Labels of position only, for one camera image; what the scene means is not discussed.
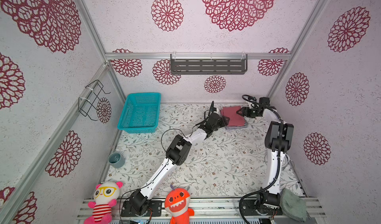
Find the blue white striped tank top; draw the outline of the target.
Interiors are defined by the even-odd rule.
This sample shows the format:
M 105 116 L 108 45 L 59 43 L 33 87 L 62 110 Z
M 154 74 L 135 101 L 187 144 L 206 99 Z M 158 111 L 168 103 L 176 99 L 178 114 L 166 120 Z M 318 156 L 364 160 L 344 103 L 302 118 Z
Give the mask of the blue white striped tank top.
M 241 126 L 226 126 L 225 129 L 226 130 L 238 130 L 238 129 L 243 129 L 243 128 L 247 128 L 248 127 L 248 123 L 245 122 L 244 125 L 241 125 Z

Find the maroon tank top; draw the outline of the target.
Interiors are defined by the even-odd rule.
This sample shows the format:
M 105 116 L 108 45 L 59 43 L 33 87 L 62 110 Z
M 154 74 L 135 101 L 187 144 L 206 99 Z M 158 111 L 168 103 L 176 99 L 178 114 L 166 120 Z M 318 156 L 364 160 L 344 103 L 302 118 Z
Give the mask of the maroon tank top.
M 245 119 L 243 116 L 237 114 L 237 111 L 240 110 L 241 106 L 230 106 L 223 107 L 221 110 L 221 115 L 229 118 L 227 127 L 243 127 L 245 126 Z

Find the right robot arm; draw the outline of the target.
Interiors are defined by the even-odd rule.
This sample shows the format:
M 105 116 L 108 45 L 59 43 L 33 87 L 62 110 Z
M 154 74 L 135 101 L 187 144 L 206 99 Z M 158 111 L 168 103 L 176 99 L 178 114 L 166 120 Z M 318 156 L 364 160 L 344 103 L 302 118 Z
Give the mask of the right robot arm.
M 275 107 L 270 105 L 270 99 L 262 97 L 257 100 L 250 95 L 243 95 L 242 99 L 248 103 L 237 111 L 238 115 L 247 118 L 263 117 L 268 122 L 268 131 L 265 136 L 267 149 L 267 169 L 265 179 L 259 191 L 250 193 L 244 198 L 257 196 L 257 205 L 269 208 L 280 206 L 280 175 L 282 163 L 288 150 L 291 148 L 294 126 L 286 123 L 278 114 Z

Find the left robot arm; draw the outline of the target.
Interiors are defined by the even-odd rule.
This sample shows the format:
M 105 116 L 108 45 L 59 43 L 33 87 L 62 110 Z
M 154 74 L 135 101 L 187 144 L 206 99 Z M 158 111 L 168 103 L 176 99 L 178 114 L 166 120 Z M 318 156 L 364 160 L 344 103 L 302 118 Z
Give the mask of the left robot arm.
M 226 127 L 229 121 L 228 117 L 219 115 L 217 112 L 211 112 L 202 122 L 197 124 L 197 129 L 191 134 L 177 135 L 167 148 L 165 159 L 157 171 L 143 187 L 132 192 L 125 202 L 139 216 L 143 215 L 162 181 L 186 161 L 192 145 L 203 143 L 214 131 Z

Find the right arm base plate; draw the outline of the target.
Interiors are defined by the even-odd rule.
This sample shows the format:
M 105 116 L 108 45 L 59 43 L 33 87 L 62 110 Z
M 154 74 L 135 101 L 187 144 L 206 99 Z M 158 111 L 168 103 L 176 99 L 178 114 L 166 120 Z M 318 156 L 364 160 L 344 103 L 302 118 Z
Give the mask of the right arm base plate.
M 244 216 L 280 216 L 283 211 L 280 207 L 272 207 L 260 204 L 254 199 L 245 199 L 242 204 L 242 212 Z

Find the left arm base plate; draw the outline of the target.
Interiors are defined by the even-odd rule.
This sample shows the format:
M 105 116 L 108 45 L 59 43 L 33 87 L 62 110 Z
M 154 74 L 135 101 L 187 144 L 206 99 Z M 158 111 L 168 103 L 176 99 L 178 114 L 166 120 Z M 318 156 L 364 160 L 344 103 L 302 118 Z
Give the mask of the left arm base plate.
M 156 200 L 156 199 L 153 199 L 153 200 L 150 200 L 149 203 L 148 203 L 148 206 L 147 206 L 147 209 L 146 211 L 144 211 L 143 213 L 139 214 L 131 205 L 131 202 L 129 201 L 129 199 L 127 199 L 124 203 L 123 203 L 123 207 L 122 207 L 122 210 L 121 210 L 121 217 L 123 218 L 127 218 L 127 217 L 160 217 L 161 216 L 161 212 L 162 212 L 162 205 L 163 205 L 163 201 L 161 200 Z

